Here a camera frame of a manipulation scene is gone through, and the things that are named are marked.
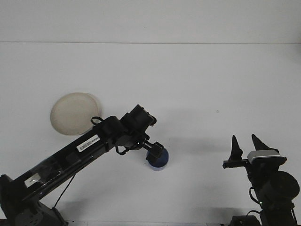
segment white table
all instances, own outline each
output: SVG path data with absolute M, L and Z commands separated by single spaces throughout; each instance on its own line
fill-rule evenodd
M 51 127 L 50 110 L 88 92 L 104 118 L 136 104 L 157 117 L 147 133 L 170 162 L 155 172 L 145 151 L 112 150 L 75 177 L 57 206 L 65 219 L 229 222 L 258 209 L 246 171 L 222 168 L 233 134 L 244 157 L 252 133 L 279 149 L 280 169 L 301 182 L 300 71 L 301 45 L 0 43 L 0 173 L 16 178 L 76 139 Z M 301 196 L 293 202 L 300 216 Z

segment white backdrop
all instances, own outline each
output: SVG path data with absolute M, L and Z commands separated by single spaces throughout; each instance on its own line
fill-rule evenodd
M 16 178 L 73 141 L 51 127 L 50 110 L 88 92 L 104 118 L 136 104 L 157 117 L 147 133 L 170 162 L 155 172 L 145 151 L 112 150 L 75 177 L 57 206 L 66 219 L 229 222 L 258 208 L 245 170 L 222 168 L 233 134 L 244 157 L 252 133 L 278 148 L 281 169 L 301 182 L 300 71 L 301 45 L 1 43 L 0 172 Z M 42 201 L 51 207 L 64 186 Z
M 0 41 L 300 43 L 299 0 L 1 0 Z

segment beige plate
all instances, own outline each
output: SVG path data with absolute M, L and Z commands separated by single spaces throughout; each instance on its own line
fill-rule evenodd
M 93 116 L 98 116 L 96 100 L 88 93 L 70 93 L 53 106 L 50 121 L 59 133 L 79 135 L 93 126 L 90 122 Z

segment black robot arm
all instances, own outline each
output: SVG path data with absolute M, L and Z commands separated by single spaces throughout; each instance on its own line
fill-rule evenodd
M 279 166 L 286 162 L 286 158 L 279 151 L 266 146 L 258 137 L 252 135 L 255 151 L 248 154 L 247 159 L 242 159 L 242 150 L 233 136 L 230 158 L 223 162 L 224 168 L 245 167 L 252 187 L 250 197 L 262 208 L 260 218 L 263 226 L 297 226 L 294 215 L 295 198 L 300 187 L 296 179 L 290 174 L 278 171 Z M 252 197 L 254 189 L 257 200 Z M 230 226 L 259 226 L 259 221 L 254 216 L 234 216 Z
M 149 143 L 150 137 L 145 133 L 156 119 L 141 106 L 137 105 L 120 120 L 115 116 L 100 120 L 99 123 L 91 120 L 94 127 L 89 132 L 17 179 L 0 177 L 0 204 L 7 217 L 0 225 L 68 225 L 55 208 L 50 209 L 39 200 L 114 147 L 118 153 L 118 146 L 125 147 L 123 154 L 144 147 L 150 162 L 161 156 L 164 146 Z

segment sticker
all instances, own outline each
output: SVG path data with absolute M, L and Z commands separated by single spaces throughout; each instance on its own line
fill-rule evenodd
M 35 184 L 41 179 L 38 173 L 34 174 L 30 178 L 28 178 L 26 181 L 24 181 L 26 187 L 30 187 L 31 185 Z
M 92 144 L 96 143 L 97 141 L 99 141 L 100 138 L 99 136 L 96 134 L 93 137 L 91 137 L 89 140 L 86 140 L 84 143 L 78 145 L 76 148 L 79 152 L 84 151 L 86 148 L 90 147 Z

